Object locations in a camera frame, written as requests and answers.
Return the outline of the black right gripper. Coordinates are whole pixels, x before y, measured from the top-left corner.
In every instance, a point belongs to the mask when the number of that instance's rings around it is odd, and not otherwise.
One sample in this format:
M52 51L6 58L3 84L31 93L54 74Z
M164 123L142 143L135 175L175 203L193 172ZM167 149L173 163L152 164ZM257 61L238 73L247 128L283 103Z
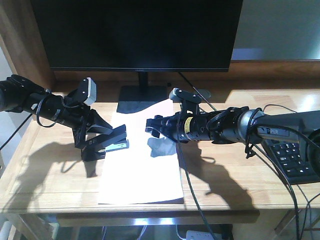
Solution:
M176 143L178 141L181 143L209 141L211 138L207 129L207 122L206 114L192 115L188 113L186 116L181 116L180 112L177 112L169 117L155 115L154 118L146 120L145 132L150 133L155 138L166 136Z

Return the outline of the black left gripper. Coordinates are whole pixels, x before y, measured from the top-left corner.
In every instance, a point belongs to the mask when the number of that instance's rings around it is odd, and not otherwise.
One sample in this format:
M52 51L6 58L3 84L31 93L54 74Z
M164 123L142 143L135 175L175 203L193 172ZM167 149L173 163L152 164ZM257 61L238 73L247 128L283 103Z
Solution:
M113 131L113 127L91 108L94 102L95 97L92 100L88 90L83 89L75 89L60 97L61 114L58 122L72 128L74 147L77 149L86 146L86 131L93 134L111 134Z

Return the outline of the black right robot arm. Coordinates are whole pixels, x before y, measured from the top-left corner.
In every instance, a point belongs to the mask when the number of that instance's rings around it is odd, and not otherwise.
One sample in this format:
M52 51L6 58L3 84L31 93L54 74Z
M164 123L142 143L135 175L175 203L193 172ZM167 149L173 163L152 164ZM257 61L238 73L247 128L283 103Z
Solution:
M245 144L247 157L252 146L263 140L299 144L302 160L320 173L320 112L307 111L268 115L261 108L229 107L212 112L177 112L172 116L156 115L147 119L145 131L178 143L211 141L213 144Z

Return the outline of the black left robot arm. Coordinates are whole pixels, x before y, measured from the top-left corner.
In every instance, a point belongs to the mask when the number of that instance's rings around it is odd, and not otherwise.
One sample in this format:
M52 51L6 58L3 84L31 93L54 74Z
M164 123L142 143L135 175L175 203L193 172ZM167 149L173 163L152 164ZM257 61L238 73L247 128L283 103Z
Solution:
M72 129L74 145L84 148L86 134L112 133L113 128L103 120L91 105L97 99L96 83L87 77L78 88L66 96L55 95L31 80L13 74L0 82L0 110L5 112L28 112L37 119L44 118L53 124Z

